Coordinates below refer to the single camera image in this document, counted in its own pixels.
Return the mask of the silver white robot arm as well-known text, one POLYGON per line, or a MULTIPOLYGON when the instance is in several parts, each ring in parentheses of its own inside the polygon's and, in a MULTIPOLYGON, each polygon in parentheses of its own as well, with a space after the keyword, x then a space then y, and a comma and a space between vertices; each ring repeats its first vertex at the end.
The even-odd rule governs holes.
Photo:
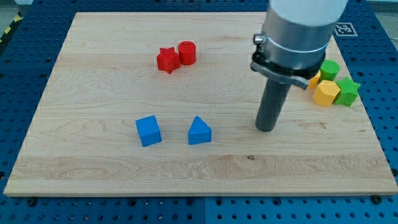
POLYGON ((347 0, 275 0, 253 37, 251 69, 268 80, 307 89, 347 0))

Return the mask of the yellow block behind arm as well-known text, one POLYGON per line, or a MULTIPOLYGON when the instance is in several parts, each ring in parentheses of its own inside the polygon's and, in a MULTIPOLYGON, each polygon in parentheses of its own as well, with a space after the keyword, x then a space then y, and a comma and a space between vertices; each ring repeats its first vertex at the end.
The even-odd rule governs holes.
POLYGON ((321 71, 318 71, 314 77, 309 79, 308 89, 314 89, 317 86, 320 77, 321 77, 321 71))

